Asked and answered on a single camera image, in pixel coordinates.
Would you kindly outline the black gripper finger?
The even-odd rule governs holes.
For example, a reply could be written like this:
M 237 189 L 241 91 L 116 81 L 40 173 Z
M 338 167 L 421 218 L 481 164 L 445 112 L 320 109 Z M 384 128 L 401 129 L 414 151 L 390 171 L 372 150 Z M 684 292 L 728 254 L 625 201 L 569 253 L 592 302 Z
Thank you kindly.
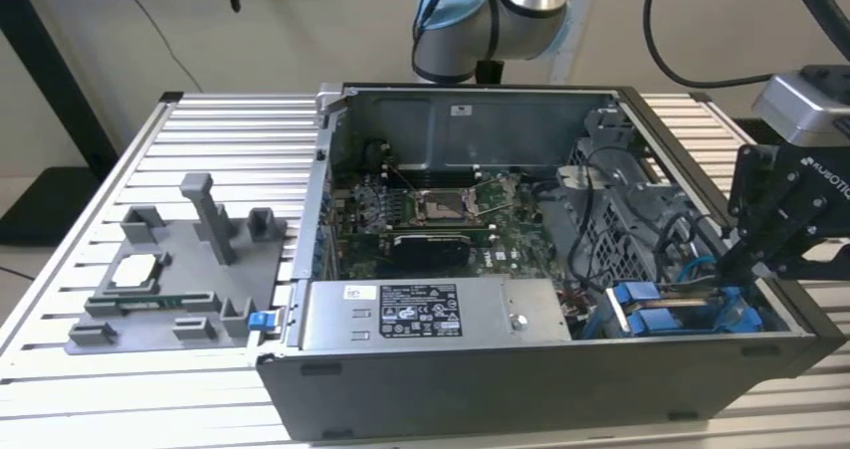
M 727 204 L 736 241 L 717 259 L 720 284 L 749 284 L 751 268 L 777 250 L 776 208 L 791 187 L 789 171 L 776 164 L 779 150 L 779 145 L 747 144 L 736 153 Z
M 815 247 L 836 243 L 835 239 L 791 239 L 765 245 L 763 263 L 781 280 L 847 281 L 848 243 L 843 243 L 825 260 L 809 260 L 804 254 Z

